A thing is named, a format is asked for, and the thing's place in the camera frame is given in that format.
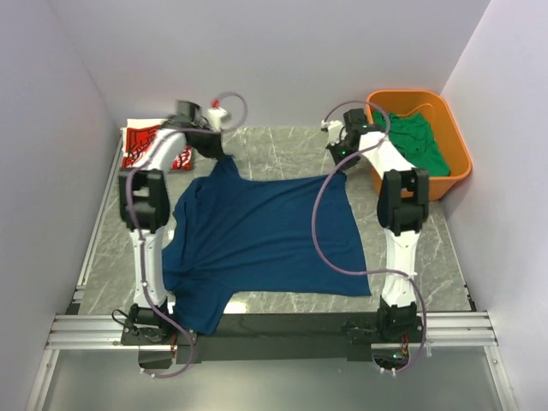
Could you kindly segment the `dark blue t-shirt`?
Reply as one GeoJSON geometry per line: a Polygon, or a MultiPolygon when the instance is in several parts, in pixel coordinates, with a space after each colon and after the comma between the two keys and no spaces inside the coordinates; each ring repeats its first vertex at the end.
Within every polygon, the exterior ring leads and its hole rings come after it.
{"type": "Polygon", "coordinates": [[[163,278],[184,328],[212,333],[243,291],[370,292],[344,174],[250,181],[225,158],[189,184],[173,216],[163,278]]]}

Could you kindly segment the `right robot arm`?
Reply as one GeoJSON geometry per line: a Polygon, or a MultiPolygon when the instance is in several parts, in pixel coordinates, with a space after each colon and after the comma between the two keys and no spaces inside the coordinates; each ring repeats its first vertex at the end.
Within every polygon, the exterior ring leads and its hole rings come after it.
{"type": "Polygon", "coordinates": [[[370,123],[362,109],[346,111],[342,121],[325,118],[321,122],[335,164],[346,169],[363,157],[381,178],[377,217],[384,229],[388,272],[375,329],[380,338],[394,342],[422,328],[411,277],[429,212],[429,175],[404,158],[386,136],[386,127],[370,123]]]}

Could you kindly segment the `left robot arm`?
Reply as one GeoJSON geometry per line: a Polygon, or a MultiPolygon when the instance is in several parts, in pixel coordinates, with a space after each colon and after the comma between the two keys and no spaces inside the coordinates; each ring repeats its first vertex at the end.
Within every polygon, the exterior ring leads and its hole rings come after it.
{"type": "Polygon", "coordinates": [[[125,328],[140,330],[150,343],[163,343],[171,335],[192,338],[175,322],[176,298],[164,287],[162,240],[170,219],[166,175],[176,156],[188,147],[208,158],[221,158],[222,126],[229,119],[220,98],[213,99],[206,110],[179,100],[176,112],[154,130],[148,148],[130,167],[120,170],[120,216],[129,230],[135,267],[134,304],[125,328]]]}

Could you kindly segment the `green t-shirt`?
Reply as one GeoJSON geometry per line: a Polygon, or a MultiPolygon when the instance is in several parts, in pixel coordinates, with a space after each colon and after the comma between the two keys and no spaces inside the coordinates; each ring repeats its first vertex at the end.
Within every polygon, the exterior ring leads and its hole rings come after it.
{"type": "Polygon", "coordinates": [[[432,125],[419,109],[405,115],[389,113],[389,138],[398,152],[417,168],[427,169],[430,177],[450,175],[450,167],[435,140],[432,125]]]}

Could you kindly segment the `folded red coca-cola t-shirt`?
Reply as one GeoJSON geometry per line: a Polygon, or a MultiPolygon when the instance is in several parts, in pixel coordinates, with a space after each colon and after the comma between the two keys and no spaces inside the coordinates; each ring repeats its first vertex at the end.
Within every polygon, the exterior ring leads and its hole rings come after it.
{"type": "MultiPolygon", "coordinates": [[[[122,128],[122,168],[131,168],[139,162],[143,155],[151,148],[155,140],[156,132],[159,129],[158,124],[147,127],[129,127],[122,128]]],[[[193,149],[187,146],[173,161],[172,171],[190,171],[194,168],[193,149]]]]}

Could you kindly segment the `orange plastic bin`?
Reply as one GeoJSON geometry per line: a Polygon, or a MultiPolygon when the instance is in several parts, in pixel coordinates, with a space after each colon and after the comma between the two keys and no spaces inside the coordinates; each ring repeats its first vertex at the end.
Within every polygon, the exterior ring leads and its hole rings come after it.
{"type": "Polygon", "coordinates": [[[472,160],[450,107],[442,97],[427,90],[388,89],[372,92],[367,101],[399,116],[419,112],[430,123],[433,137],[450,168],[448,176],[429,179],[430,200],[442,199],[452,187],[468,177],[472,160]]]}

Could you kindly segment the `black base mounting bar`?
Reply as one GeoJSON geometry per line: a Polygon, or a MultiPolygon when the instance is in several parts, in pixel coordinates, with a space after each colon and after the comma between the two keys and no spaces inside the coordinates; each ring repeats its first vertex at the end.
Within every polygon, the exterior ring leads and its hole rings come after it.
{"type": "Polygon", "coordinates": [[[385,341],[376,332],[377,313],[225,314],[211,334],[189,330],[163,336],[161,330],[140,325],[138,332],[121,321],[123,347],[138,348],[140,364],[163,369],[187,361],[337,359],[371,361],[376,344],[406,346],[420,343],[422,328],[397,340],[385,341]]]}

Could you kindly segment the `aluminium extrusion rail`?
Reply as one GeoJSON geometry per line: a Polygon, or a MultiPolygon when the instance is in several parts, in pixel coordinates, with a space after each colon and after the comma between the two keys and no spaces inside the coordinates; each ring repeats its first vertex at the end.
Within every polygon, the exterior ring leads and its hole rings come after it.
{"type": "Polygon", "coordinates": [[[514,410],[491,319],[462,276],[440,204],[420,238],[426,300],[423,354],[402,375],[377,361],[376,297],[245,293],[217,332],[196,343],[196,366],[166,380],[140,373],[165,345],[122,345],[110,312],[133,296],[133,253],[110,174],[74,297],[55,317],[30,410],[514,410]]]}

